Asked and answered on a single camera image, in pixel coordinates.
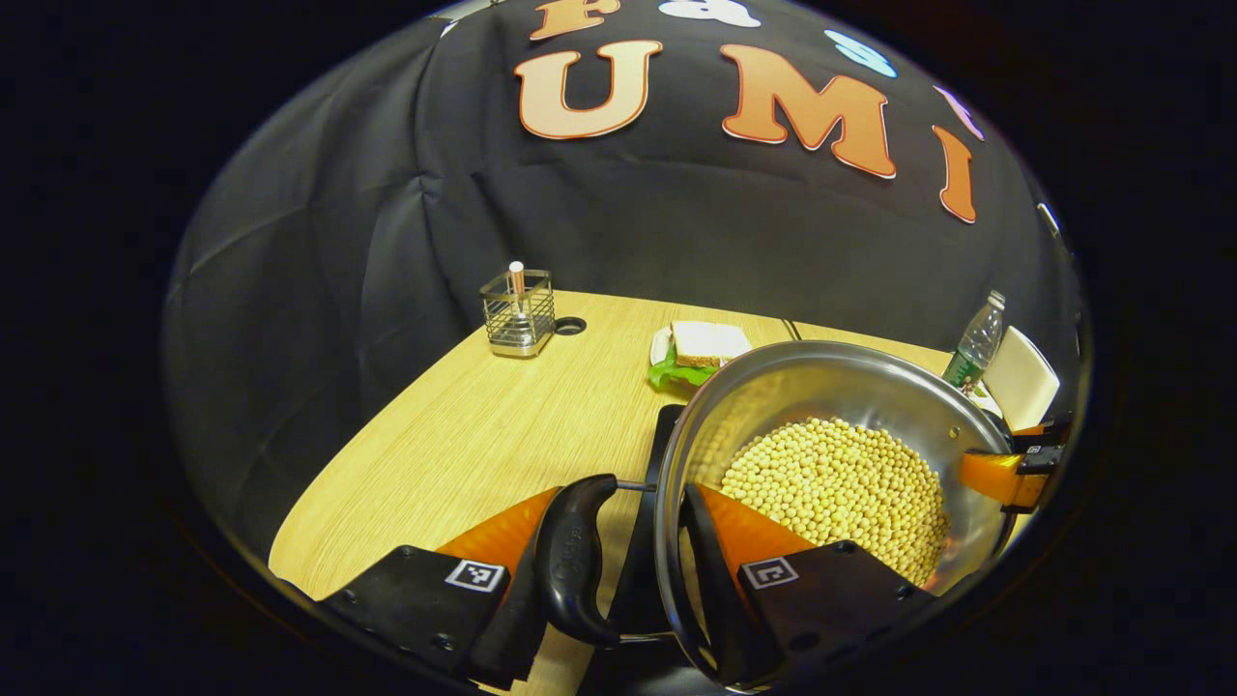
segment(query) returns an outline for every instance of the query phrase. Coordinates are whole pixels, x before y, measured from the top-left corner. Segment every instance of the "wire mesh cup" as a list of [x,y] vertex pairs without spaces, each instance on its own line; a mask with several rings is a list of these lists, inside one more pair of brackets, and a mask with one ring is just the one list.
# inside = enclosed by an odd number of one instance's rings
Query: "wire mesh cup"
[[481,303],[495,356],[531,359],[554,334],[549,271],[521,267],[518,272],[505,272],[481,286]]

